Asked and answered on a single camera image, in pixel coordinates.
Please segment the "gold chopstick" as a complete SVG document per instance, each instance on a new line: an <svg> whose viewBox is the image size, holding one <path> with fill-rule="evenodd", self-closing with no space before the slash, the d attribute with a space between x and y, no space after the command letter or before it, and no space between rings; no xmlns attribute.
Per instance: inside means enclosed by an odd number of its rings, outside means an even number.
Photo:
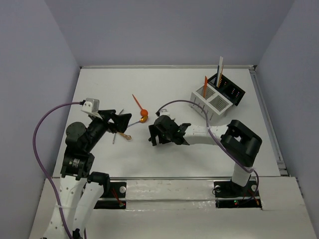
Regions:
<svg viewBox="0 0 319 239"><path fill-rule="evenodd" d="M220 87L224 65L219 65L217 87Z"/></svg>

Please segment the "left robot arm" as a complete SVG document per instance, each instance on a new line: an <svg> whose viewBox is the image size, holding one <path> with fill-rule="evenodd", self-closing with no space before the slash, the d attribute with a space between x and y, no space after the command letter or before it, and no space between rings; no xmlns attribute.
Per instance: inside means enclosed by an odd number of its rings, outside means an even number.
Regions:
<svg viewBox="0 0 319 239"><path fill-rule="evenodd" d="M60 186L53 188L56 204L45 239L83 239L85 227L100 197L110 192L110 176L92 172L92 149L106 132L124 133L132 115L117 115L115 110L102 110L89 114L91 122L73 122L66 128L66 149L60 171Z"/></svg>

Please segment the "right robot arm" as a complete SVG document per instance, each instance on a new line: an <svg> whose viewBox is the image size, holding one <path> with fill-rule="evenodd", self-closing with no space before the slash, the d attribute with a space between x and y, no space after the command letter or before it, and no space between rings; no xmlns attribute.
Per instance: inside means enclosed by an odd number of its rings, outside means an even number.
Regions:
<svg viewBox="0 0 319 239"><path fill-rule="evenodd" d="M219 146L234 162L234 171L229 189L234 195L243 194L248 188L251 174L256 175L256 189L259 189L259 175L253 168L255 158L262 145L262 139L239 120L227 125L198 126L191 123L178 125L167 115L158 117L149 125L149 141L153 146L166 143L176 145L207 144Z"/></svg>

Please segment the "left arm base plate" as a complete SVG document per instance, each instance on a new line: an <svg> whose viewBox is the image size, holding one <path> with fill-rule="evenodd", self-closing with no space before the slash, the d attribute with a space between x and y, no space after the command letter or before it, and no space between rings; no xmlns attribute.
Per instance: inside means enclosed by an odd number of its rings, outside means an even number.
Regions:
<svg viewBox="0 0 319 239"><path fill-rule="evenodd" d="M124 210L127 206L126 181L111 181L110 190L98 199L94 209Z"/></svg>

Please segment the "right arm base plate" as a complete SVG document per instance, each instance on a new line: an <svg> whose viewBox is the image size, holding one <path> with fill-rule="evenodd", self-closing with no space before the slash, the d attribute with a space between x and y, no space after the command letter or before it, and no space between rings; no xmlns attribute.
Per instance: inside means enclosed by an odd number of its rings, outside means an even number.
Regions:
<svg viewBox="0 0 319 239"><path fill-rule="evenodd" d="M261 198L256 191L256 181L248 181L245 187L229 181L215 181L212 194L218 209L262 208Z"/></svg>

